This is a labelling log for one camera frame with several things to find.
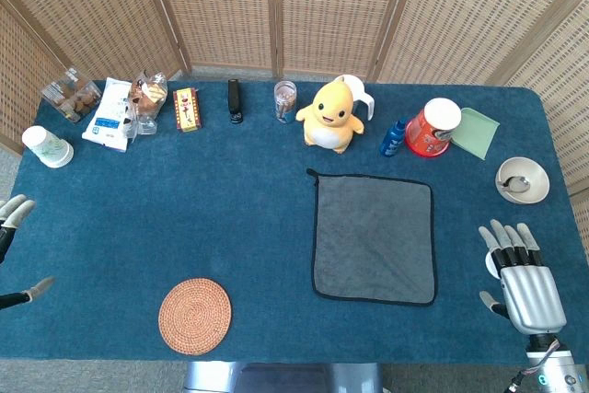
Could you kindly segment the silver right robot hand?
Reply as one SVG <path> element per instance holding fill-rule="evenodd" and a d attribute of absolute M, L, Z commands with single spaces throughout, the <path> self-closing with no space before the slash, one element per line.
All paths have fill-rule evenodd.
<path fill-rule="evenodd" d="M 479 234 L 488 248 L 488 258 L 501 283 L 504 301 L 489 292 L 479 298 L 491 312 L 507 318 L 525 335 L 561 331 L 567 319 L 554 277 L 542 258 L 538 243 L 524 223 L 515 227 L 492 219 Z"/>

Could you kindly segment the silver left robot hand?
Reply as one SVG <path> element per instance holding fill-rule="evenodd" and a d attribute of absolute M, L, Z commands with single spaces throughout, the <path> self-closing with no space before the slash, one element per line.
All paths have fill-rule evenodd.
<path fill-rule="evenodd" d="M 35 204 L 24 194 L 16 195 L 7 201 L 1 201 L 1 262 L 4 262 L 17 230 L 33 210 Z M 53 286 L 54 281 L 55 278 L 49 276 L 24 291 L 1 295 L 1 309 L 37 300 Z"/>

